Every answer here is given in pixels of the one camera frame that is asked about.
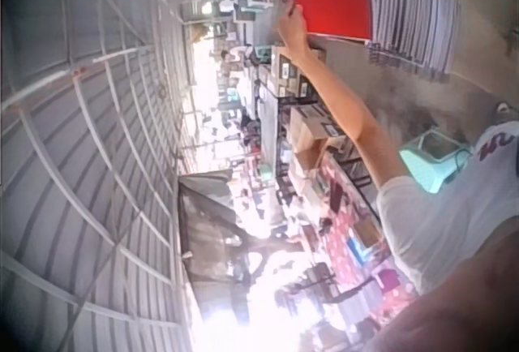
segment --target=corrugated metal roof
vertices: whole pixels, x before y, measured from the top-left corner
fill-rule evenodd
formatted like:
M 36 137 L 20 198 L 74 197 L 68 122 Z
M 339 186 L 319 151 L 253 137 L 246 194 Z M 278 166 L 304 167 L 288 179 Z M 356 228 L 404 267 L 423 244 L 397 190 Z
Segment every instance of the corrugated metal roof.
M 175 0 L 2 0 L 2 320 L 30 350 L 190 350 Z

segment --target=white t-shirt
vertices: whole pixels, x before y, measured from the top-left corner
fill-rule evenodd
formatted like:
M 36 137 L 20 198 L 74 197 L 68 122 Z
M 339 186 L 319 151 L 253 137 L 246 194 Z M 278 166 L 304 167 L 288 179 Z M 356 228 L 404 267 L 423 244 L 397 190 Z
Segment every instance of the white t-shirt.
M 466 168 L 439 194 L 393 178 L 377 205 L 397 266 L 418 292 L 437 287 L 501 222 L 519 215 L 519 122 L 489 128 Z

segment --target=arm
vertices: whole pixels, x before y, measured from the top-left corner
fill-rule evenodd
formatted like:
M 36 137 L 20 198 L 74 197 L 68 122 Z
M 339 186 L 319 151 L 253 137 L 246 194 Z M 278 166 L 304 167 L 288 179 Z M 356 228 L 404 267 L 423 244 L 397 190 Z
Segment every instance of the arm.
M 355 143 L 376 186 L 381 188 L 391 178 L 408 175 L 397 148 L 364 102 L 310 51 L 300 6 L 291 15 L 281 18 L 279 30 L 294 63 L 315 86 L 339 126 Z

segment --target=hand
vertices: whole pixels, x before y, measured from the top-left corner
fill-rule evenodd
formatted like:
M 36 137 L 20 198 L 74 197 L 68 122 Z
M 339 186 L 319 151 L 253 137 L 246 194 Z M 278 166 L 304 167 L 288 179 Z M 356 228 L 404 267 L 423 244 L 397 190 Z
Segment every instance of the hand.
M 285 15 L 280 18 L 277 29 L 290 52 L 292 61 L 297 65 L 297 62 L 310 52 L 307 22 L 302 15 L 302 6 L 289 6 Z

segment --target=metal roof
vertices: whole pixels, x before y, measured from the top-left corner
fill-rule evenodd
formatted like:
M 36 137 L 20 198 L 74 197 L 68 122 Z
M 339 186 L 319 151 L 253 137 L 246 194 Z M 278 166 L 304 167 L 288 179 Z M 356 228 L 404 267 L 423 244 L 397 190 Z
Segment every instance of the metal roof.
M 2 0 L 2 322 L 29 350 L 188 351 L 178 0 Z

